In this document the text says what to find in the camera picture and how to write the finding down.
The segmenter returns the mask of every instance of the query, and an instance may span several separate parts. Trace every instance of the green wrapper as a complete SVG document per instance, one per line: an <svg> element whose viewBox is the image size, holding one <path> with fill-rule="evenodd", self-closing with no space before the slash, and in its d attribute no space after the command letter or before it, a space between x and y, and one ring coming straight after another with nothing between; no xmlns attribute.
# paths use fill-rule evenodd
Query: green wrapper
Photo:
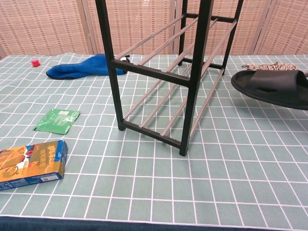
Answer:
<svg viewBox="0 0 308 231"><path fill-rule="evenodd" d="M76 111L51 109L33 130L65 135L79 115Z"/></svg>

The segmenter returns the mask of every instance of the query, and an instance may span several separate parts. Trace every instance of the wicker screen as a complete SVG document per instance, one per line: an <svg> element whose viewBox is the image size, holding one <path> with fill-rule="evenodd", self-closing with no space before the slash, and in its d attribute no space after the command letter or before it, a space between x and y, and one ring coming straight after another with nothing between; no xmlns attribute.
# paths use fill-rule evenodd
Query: wicker screen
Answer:
<svg viewBox="0 0 308 231"><path fill-rule="evenodd" d="M6 55L88 53L76 1L0 2L0 45Z"/></svg>
<svg viewBox="0 0 308 231"><path fill-rule="evenodd" d="M124 51L170 22L172 1L174 0L107 0L114 53ZM95 0L89 0L88 7L97 50L98 53L102 53L104 49ZM166 29L132 53L149 54L169 36L170 30ZM167 54L168 47L160 53Z"/></svg>
<svg viewBox="0 0 308 231"><path fill-rule="evenodd" d="M234 17L237 2L238 0L215 0L213 15ZM231 48L231 54L246 55L249 53L265 4L265 0L244 1ZM199 5L200 0L189 0L188 12L198 13ZM230 24L223 22L218 22L212 26L209 31L208 41L206 44L206 54L210 54L212 52L229 26ZM196 25L194 25L192 29L185 34L185 47L189 46L194 41L195 30ZM224 54L226 46L227 40L221 47L219 54Z"/></svg>
<svg viewBox="0 0 308 231"><path fill-rule="evenodd" d="M258 54L308 53L308 0L278 0Z"/></svg>

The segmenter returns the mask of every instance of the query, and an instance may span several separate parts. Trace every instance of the red toy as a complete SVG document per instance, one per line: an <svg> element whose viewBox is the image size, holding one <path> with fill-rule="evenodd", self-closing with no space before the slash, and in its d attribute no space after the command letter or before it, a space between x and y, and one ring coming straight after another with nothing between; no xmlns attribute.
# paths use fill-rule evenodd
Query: red toy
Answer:
<svg viewBox="0 0 308 231"><path fill-rule="evenodd" d="M40 66L39 60L33 60L31 61L31 63L32 63L32 66L34 67Z"/></svg>

